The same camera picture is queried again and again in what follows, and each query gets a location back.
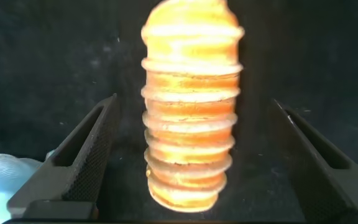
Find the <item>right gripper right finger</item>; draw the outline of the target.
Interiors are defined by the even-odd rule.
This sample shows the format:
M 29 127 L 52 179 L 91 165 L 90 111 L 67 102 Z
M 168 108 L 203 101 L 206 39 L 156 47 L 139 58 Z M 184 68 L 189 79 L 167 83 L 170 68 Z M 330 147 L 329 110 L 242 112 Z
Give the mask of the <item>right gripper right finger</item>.
M 358 223 L 358 164 L 277 100 L 268 126 L 306 221 Z

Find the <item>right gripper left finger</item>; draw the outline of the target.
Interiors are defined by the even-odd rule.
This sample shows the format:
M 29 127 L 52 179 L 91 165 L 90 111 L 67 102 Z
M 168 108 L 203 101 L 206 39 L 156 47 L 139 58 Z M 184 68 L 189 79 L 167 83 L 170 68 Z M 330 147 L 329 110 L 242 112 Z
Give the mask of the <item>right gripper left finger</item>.
M 96 218 L 104 171 L 120 120 L 113 95 L 100 101 L 12 196 L 12 218 Z

